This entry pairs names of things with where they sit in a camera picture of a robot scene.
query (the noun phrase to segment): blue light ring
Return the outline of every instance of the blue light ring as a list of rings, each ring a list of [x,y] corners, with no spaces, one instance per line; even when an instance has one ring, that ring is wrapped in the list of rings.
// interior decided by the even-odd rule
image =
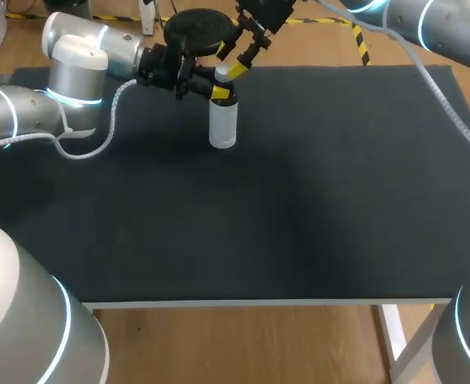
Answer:
[[[424,7],[424,10],[421,11],[420,20],[418,21],[418,40],[420,41],[421,46],[425,50],[428,50],[429,52],[432,52],[432,51],[429,50],[427,46],[425,45],[423,28],[424,28],[425,15],[427,14],[428,8],[430,8],[433,2],[434,0],[428,0],[427,4]]]
[[[348,11],[353,13],[353,14],[358,14],[358,13],[364,12],[365,10],[369,10],[371,8],[377,8],[379,6],[382,6],[387,1],[388,0],[372,0],[366,6],[362,6],[361,8],[358,8],[356,10],[348,10]]]
[[[9,106],[10,112],[12,113],[12,120],[13,120],[13,128],[12,128],[12,138],[15,138],[18,135],[18,114],[16,114],[16,109],[14,108],[14,104],[10,100],[10,98],[0,90],[0,95],[6,101],[7,105]],[[10,144],[7,144],[3,147],[3,149],[8,148]]]
[[[54,90],[51,90],[49,87],[46,88],[46,92],[58,102],[62,102],[63,104],[68,104],[71,106],[95,106],[101,104],[102,98],[97,100],[82,100],[80,98],[70,98],[68,96],[64,96],[63,94],[58,94]]]
[[[457,294],[457,299],[456,299],[456,308],[455,308],[456,328],[457,328],[457,334],[459,335],[460,344],[462,345],[464,352],[466,352],[466,355],[468,356],[470,360],[469,346],[466,343],[464,336],[462,335],[462,329],[460,328],[460,321],[459,321],[459,297],[460,297],[461,291],[462,291],[462,287],[460,288],[459,293]]]
[[[63,287],[60,281],[57,280],[55,277],[53,278],[55,279],[58,286],[60,287],[60,290],[62,291],[62,296],[64,297],[64,302],[66,303],[66,325],[64,326],[64,335],[62,336],[62,341],[60,342],[60,346],[58,346],[57,353],[53,357],[51,364],[48,366],[46,372],[39,379],[37,384],[47,383],[48,378],[50,378],[51,374],[53,374],[53,372],[55,371],[55,368],[57,367],[58,362],[60,362],[60,359],[62,358],[62,354],[64,353],[64,350],[66,349],[67,341],[69,340],[69,333],[71,330],[71,304],[70,304],[69,296],[67,295],[66,289]]]

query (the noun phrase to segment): black cylinder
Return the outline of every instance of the black cylinder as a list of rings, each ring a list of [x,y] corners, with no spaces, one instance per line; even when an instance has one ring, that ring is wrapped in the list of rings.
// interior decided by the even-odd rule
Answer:
[[[92,20],[90,0],[43,0],[48,14],[63,12]]]

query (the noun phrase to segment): white cable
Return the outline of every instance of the white cable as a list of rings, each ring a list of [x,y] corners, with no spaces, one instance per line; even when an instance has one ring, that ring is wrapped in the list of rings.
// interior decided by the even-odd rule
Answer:
[[[51,141],[55,140],[55,136],[53,134],[22,134],[21,136],[16,136],[15,138],[4,138],[0,140],[0,146],[15,144],[16,142],[26,142],[28,140],[37,140],[40,138],[50,139]]]
[[[55,147],[57,148],[57,151],[64,157],[68,158],[70,160],[85,160],[86,158],[92,158],[101,152],[103,152],[109,145],[110,142],[112,141],[112,138],[114,137],[114,132],[115,132],[115,113],[117,111],[117,103],[119,102],[119,98],[121,97],[121,94],[124,92],[124,90],[137,83],[137,80],[130,80],[129,82],[125,82],[122,84],[116,91],[114,95],[114,99],[112,100],[112,108],[110,109],[110,129],[108,130],[108,135],[106,136],[106,139],[104,143],[96,148],[95,150],[89,152],[88,154],[68,154],[60,145],[60,142],[58,140],[54,141]]]
[[[130,80],[129,82],[125,82],[124,84],[122,84],[117,89],[114,95],[114,99],[112,100],[112,107],[110,109],[110,129],[108,130],[108,135],[106,136],[106,139],[101,146],[89,152],[88,154],[68,154],[60,145],[58,138],[56,138],[53,134],[46,134],[46,133],[23,134],[21,136],[16,136],[15,138],[4,138],[0,140],[0,146],[6,146],[8,144],[14,144],[17,142],[25,142],[28,140],[50,139],[54,143],[55,147],[57,148],[57,151],[64,158],[67,158],[70,160],[85,160],[86,158],[92,158],[96,156],[97,154],[100,154],[101,152],[103,152],[110,145],[110,142],[112,141],[112,138],[114,137],[114,132],[115,132],[115,114],[117,111],[117,104],[119,102],[119,98],[121,97],[121,94],[128,86],[132,86],[136,83],[137,83],[136,80]],[[66,133],[72,129],[67,125],[66,114],[64,113],[64,109],[62,108],[62,105],[59,102],[57,103],[58,103],[58,108],[60,109],[60,113],[62,115],[62,122],[64,124],[64,133]]]
[[[388,29],[388,8],[392,0],[388,0],[388,3],[386,4],[386,7],[384,8],[384,14],[383,14],[383,26],[384,27],[373,26],[372,24],[361,22],[360,20],[357,20],[356,18],[354,18],[348,12],[344,12],[338,9],[332,4],[325,2],[324,0],[313,0],[313,1],[319,3],[321,6],[324,6],[328,10],[331,10],[332,12],[335,12],[336,14],[343,16],[344,18],[346,18],[350,22],[353,22],[354,24],[362,26],[363,28],[366,28],[367,30],[384,33],[387,36],[395,39],[404,48],[409,58],[411,58],[412,62],[414,63],[418,71],[420,72],[421,76],[424,78],[428,87],[431,89],[432,93],[434,94],[434,96],[436,97],[440,105],[443,107],[444,111],[446,112],[450,120],[452,120],[452,122],[454,123],[456,128],[459,130],[459,132],[461,132],[462,135],[470,143],[470,129],[468,128],[468,126],[466,126],[466,124],[464,124],[464,122],[460,119],[457,112],[455,112],[455,110],[452,108],[452,105],[444,96],[443,91],[437,86],[432,76],[425,69],[425,66],[420,61],[420,59],[418,58],[418,56],[412,49],[411,45],[398,32]]]

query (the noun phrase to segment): table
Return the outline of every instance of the table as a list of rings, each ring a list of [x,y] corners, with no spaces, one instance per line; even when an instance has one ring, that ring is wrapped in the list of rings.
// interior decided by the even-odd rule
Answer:
[[[430,71],[470,125],[450,69]],[[102,141],[117,86],[70,150]],[[256,68],[237,86],[231,150],[209,147],[202,99],[135,87],[96,159],[1,152],[0,227],[101,308],[446,302],[470,278],[470,145],[414,68]]]

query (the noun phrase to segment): yellow black tape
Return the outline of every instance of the yellow black tape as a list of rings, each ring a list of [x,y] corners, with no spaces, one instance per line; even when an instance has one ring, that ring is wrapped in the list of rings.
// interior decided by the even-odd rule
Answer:
[[[366,43],[363,39],[363,31],[361,30],[360,26],[352,23],[352,32],[354,33],[354,37],[356,38],[357,49],[360,52],[361,61],[363,62],[364,66],[370,66],[372,61],[370,60],[370,54],[368,53],[368,48],[366,47]]]
[[[45,14],[6,14],[7,18],[14,18],[18,20],[39,20],[48,18]],[[95,15],[94,20],[113,20],[117,22],[140,22],[142,19],[140,16],[137,17],[128,17],[128,16],[105,16],[105,15]],[[162,18],[164,22],[168,21],[169,18]],[[339,23],[344,26],[350,26],[351,23],[348,20],[342,18],[289,18],[286,23],[288,25],[294,26],[299,24],[323,24],[323,23]]]

